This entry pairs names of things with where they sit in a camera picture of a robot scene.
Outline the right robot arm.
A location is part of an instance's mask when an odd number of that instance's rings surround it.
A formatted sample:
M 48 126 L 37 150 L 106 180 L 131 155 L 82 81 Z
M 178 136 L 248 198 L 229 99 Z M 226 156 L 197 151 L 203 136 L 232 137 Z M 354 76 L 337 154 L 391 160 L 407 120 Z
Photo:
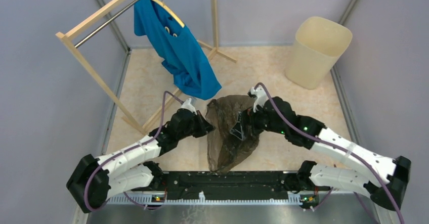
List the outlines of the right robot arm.
M 364 195 L 388 210 L 401 208 L 410 179 L 411 161 L 408 158 L 391 158 L 371 152 L 315 118 L 297 115 L 280 97 L 238 112 L 237 122 L 229 132 L 243 141 L 264 131 L 282 134 L 293 145 L 325 154 L 346 166 L 337 169 L 305 163 L 296 176 L 300 188 L 335 187 Z

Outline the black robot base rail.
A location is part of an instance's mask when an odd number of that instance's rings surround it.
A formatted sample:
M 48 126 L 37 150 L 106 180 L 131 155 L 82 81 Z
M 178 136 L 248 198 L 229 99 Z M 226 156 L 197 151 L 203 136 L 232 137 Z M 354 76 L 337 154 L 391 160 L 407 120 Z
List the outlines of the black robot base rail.
M 327 191 L 316 187 L 295 171 L 170 171 L 155 177 L 147 187 L 133 191 L 162 192 L 168 200 L 193 200 L 204 193 L 207 200 L 285 200 L 301 191 Z

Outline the cream plastic trash bin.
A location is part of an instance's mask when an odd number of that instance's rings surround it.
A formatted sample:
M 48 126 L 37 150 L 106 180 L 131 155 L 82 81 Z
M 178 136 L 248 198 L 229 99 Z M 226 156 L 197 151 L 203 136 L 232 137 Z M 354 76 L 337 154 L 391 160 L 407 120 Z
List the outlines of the cream plastic trash bin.
M 306 19 L 295 34 L 285 76 L 293 83 L 316 89 L 349 47 L 352 32 L 329 19 Z

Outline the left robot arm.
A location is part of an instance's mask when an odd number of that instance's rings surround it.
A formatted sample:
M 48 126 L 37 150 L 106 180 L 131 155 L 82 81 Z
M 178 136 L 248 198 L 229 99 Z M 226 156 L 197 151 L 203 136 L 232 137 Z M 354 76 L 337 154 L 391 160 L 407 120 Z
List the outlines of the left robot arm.
M 185 138 L 200 138 L 214 128 L 200 111 L 181 108 L 164 125 L 121 150 L 98 157 L 83 156 L 66 188 L 83 213 L 100 209 L 122 192 L 143 187 L 157 190 L 162 184 L 162 171 L 151 159 L 173 150 Z

